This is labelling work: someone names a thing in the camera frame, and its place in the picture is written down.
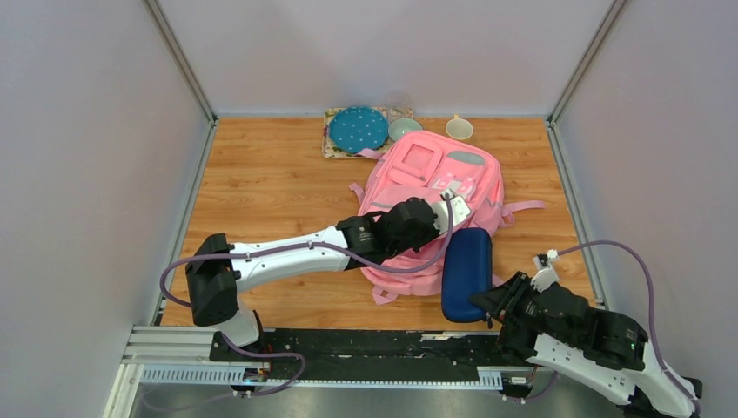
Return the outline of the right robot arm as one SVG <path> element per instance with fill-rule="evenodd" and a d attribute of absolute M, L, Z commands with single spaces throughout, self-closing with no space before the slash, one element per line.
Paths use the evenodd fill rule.
<path fill-rule="evenodd" d="M 523 272 L 469 298 L 501 324 L 496 352 L 584 384 L 636 417 L 697 417 L 701 383 L 660 363 L 653 339 L 623 313 L 592 307 L 558 282 Z"/>

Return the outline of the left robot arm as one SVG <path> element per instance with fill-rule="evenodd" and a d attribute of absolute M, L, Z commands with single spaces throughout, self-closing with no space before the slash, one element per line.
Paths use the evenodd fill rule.
<path fill-rule="evenodd" d="M 360 267 L 418 272 L 429 265 L 391 267 L 389 261 L 448 236 L 455 220 L 447 199 L 429 203 L 410 198 L 386 212 L 352 216 L 316 233 L 265 244 L 231 243 L 224 233 L 213 234 L 184 261 L 192 321 L 198 327 L 215 327 L 232 341 L 241 359 L 255 361 L 265 352 L 266 339 L 240 293 L 306 273 Z"/>

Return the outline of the navy blue pencil case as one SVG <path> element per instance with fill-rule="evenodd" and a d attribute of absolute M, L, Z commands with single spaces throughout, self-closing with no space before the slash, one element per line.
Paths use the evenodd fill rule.
<path fill-rule="evenodd" d="M 479 227 L 456 231 L 446 249 L 441 276 L 440 304 L 444 317 L 454 323 L 486 319 L 486 310 L 469 298 L 493 287 L 492 241 Z"/>

